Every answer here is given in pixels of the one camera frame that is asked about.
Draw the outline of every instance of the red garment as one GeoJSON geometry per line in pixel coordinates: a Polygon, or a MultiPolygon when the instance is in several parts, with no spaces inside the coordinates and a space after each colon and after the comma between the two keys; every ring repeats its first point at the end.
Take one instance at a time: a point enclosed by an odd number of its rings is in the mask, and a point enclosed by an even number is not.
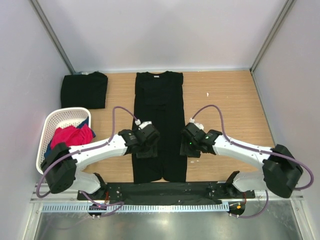
{"type": "Polygon", "coordinates": [[[51,149],[59,143],[65,143],[67,147],[88,144],[94,138],[91,129],[87,124],[82,128],[75,126],[67,126],[65,128],[58,127],[53,135],[51,149]]]}

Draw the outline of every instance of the wooden table surface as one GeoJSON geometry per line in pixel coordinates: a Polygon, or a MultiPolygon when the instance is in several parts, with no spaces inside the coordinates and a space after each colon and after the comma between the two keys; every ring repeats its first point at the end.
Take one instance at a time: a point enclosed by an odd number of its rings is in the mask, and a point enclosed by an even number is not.
{"type": "MultiPolygon", "coordinates": [[[[136,73],[107,74],[108,86],[105,109],[91,109],[91,127],[95,141],[106,139],[112,130],[112,108],[123,106],[134,111],[136,73]]],[[[218,105],[223,113],[226,133],[237,140],[273,147],[266,118],[249,71],[184,72],[183,99],[185,122],[208,104],[218,105]]],[[[207,108],[196,122],[204,130],[221,130],[218,111],[207,108]]],[[[132,118],[121,109],[116,111],[116,133],[130,129],[132,118]]],[[[233,171],[251,172],[256,169],[239,160],[212,154],[189,158],[186,180],[225,181],[233,171]]],[[[99,173],[105,182],[133,182],[131,155],[112,157],[89,165],[85,172],[99,173]]]]}

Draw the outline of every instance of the laundry basket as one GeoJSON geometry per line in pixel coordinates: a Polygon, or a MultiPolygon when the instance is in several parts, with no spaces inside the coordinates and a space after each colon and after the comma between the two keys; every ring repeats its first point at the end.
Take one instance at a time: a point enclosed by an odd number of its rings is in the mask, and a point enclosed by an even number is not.
{"type": "Polygon", "coordinates": [[[41,163],[44,161],[44,154],[47,151],[48,144],[52,140],[57,128],[66,128],[68,126],[77,127],[86,118],[89,117],[88,127],[91,127],[91,114],[83,107],[68,107],[62,108],[50,113],[45,119],[42,129],[41,140],[36,157],[36,169],[43,174],[41,163]]]}

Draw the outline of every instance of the white connector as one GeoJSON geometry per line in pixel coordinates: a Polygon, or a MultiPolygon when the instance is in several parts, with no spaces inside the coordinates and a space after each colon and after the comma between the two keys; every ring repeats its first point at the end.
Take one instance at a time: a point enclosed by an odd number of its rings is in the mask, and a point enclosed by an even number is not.
{"type": "Polygon", "coordinates": [[[140,121],[140,119],[137,119],[134,121],[134,123],[135,123],[135,125],[139,126],[141,124],[141,121],[140,121]]]}

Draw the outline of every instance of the robotic arm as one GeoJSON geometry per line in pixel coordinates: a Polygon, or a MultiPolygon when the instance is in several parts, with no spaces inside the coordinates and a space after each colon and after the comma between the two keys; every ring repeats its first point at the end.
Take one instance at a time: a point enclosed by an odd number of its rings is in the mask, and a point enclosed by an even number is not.
{"type": "Polygon", "coordinates": [[[293,158],[289,150],[280,144],[275,148],[252,145],[228,137],[220,131],[204,132],[204,126],[193,119],[182,131],[180,154],[199,158],[201,153],[228,156],[250,164],[255,172],[233,172],[226,181],[230,195],[237,191],[270,190],[274,194],[289,198],[295,189],[303,169],[299,164],[273,155],[293,158]]]}
{"type": "Polygon", "coordinates": [[[105,193],[104,180],[98,173],[89,174],[81,169],[103,159],[126,154],[157,154],[159,136],[156,128],[147,121],[134,131],[120,131],[112,139],[71,147],[59,143],[41,164],[50,192],[58,194],[72,189],[86,192],[94,199],[100,198],[105,193]]]}

